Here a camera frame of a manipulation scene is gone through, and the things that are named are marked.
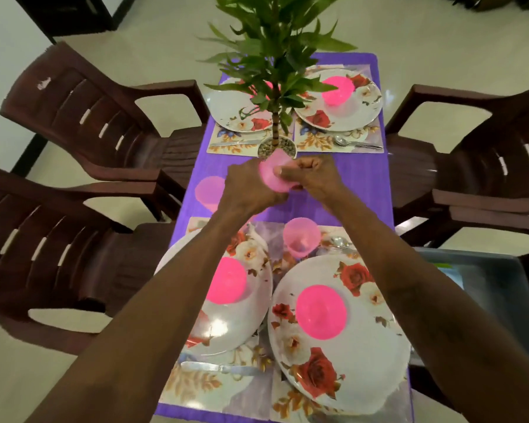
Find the brown plastic chair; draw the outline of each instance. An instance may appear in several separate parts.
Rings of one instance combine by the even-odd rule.
[[[398,133],[425,102],[469,105],[492,116],[450,154]],[[494,96],[415,84],[386,127],[396,225],[448,206],[529,214],[529,90]],[[434,236],[438,247],[456,231]]]
[[[406,241],[412,243],[413,246],[423,246],[435,237],[439,237],[443,231],[458,231],[462,227],[484,227],[529,234],[529,216],[527,215],[451,206],[444,209],[438,217],[439,219],[430,218],[416,229],[402,234],[402,237],[406,236]],[[519,260],[529,282],[529,254],[520,256]],[[410,366],[409,377],[412,388],[454,409],[425,367]]]
[[[188,96],[202,126],[162,138],[135,101],[170,94]],[[21,74],[0,114],[64,148],[93,178],[157,182],[179,201],[210,115],[195,80],[122,86],[64,42]]]
[[[153,276],[174,223],[132,231],[83,204],[101,196],[169,198],[156,183],[55,189],[0,170],[0,325],[11,336],[78,355],[94,334],[43,325],[29,309],[114,316]]]

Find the white wall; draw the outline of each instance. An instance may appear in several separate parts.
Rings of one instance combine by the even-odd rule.
[[[123,0],[102,0],[108,12],[113,16]]]
[[[20,73],[50,44],[15,0],[0,0],[0,105]],[[11,170],[33,136],[0,116],[0,168]]]

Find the white floor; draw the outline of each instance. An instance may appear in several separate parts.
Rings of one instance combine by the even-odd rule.
[[[515,5],[475,14],[448,0],[340,0],[321,19],[326,28],[338,19],[335,37],[378,56],[386,121],[414,83],[500,95],[529,88],[529,12]],[[196,39],[209,34],[207,21],[222,30],[229,25],[213,0],[137,0],[118,31],[66,41],[122,84],[193,78],[202,85],[216,83],[220,76],[214,65],[196,62],[220,51]],[[162,96],[139,105],[161,134],[199,124],[185,97]],[[403,132],[446,152],[486,117],[478,109],[426,104]],[[52,144],[29,179],[56,187],[91,181]],[[140,201],[114,201],[93,199],[88,204],[130,227],[153,220]],[[463,229],[444,247],[520,255],[529,252],[529,237]],[[47,313],[38,312],[37,317],[82,330],[99,331],[108,321],[75,311]],[[71,356],[13,340],[0,329],[0,422],[22,422],[72,361]],[[417,422],[465,421],[422,395],[415,394],[414,404]]]

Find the potted plant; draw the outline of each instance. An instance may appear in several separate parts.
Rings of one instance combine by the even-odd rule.
[[[321,33],[317,16],[337,0],[216,0],[222,12],[241,22],[233,33],[240,39],[230,39],[210,23],[215,37],[203,40],[222,43],[226,52],[212,56],[206,62],[218,63],[220,70],[236,83],[212,85],[220,91],[240,91],[254,95],[256,107],[240,112],[243,119],[256,111],[272,113],[272,138],[261,143],[260,157],[268,157],[276,148],[283,148],[295,157],[296,146],[290,139],[280,140],[279,127],[289,135],[292,108],[303,108],[308,91],[326,92],[336,87],[323,84],[319,77],[304,76],[306,68],[317,63],[312,55],[317,49],[345,52],[355,46],[332,37],[337,22],[329,32]],[[315,29],[304,31],[314,20]]]

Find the place mat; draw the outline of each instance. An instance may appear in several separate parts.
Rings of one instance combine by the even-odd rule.
[[[290,135],[292,136],[293,127],[290,128]],[[210,143],[207,146],[207,152],[211,154],[221,155],[235,155],[235,156],[251,156],[256,157],[259,149],[259,144],[239,144],[239,145],[228,145],[226,147],[213,147],[214,144],[222,142],[237,142],[237,141],[262,141],[272,136],[272,129],[266,129],[259,132],[233,132],[224,127],[219,126],[217,123],[214,126]],[[289,137],[282,129],[280,129],[280,136]]]
[[[187,232],[204,227],[208,218],[191,217]],[[342,236],[349,239],[343,227],[319,226],[322,232],[320,246],[309,257],[340,254],[334,248],[331,237]],[[244,234],[256,232],[266,241],[268,254],[272,262],[274,286],[298,261],[290,255],[282,239],[283,223],[258,221],[249,224]],[[230,247],[236,246],[232,240]],[[359,258],[356,250],[347,250],[351,258]],[[254,253],[247,252],[250,259]],[[317,404],[302,395],[293,387],[274,362],[272,349],[268,340],[266,318],[257,332],[245,344],[235,350],[215,355],[197,357],[197,360],[214,364],[246,365],[261,370],[256,376],[241,376],[218,372],[186,371],[176,364],[161,394],[157,414],[166,417],[184,419],[190,416],[189,409],[196,409],[203,414],[197,420],[209,423],[243,422],[273,420],[281,423],[342,423],[341,419],[352,418],[353,423],[363,421],[360,416],[349,416],[339,410]],[[407,375],[392,393],[384,407],[377,413],[364,416],[368,423],[412,423],[411,390]]]
[[[314,65],[309,68],[309,73],[316,73],[320,70],[344,68],[354,71],[356,74],[362,74],[372,80],[370,65]],[[384,146],[382,140],[382,131],[380,129],[380,117],[360,129],[349,132],[337,132],[337,135],[343,136],[349,142],[367,142]],[[383,149],[371,149],[353,147],[340,147],[333,141],[333,132],[325,132],[317,127],[310,126],[301,118],[297,118],[294,129],[294,141],[299,152],[323,152],[323,153],[383,153]]]

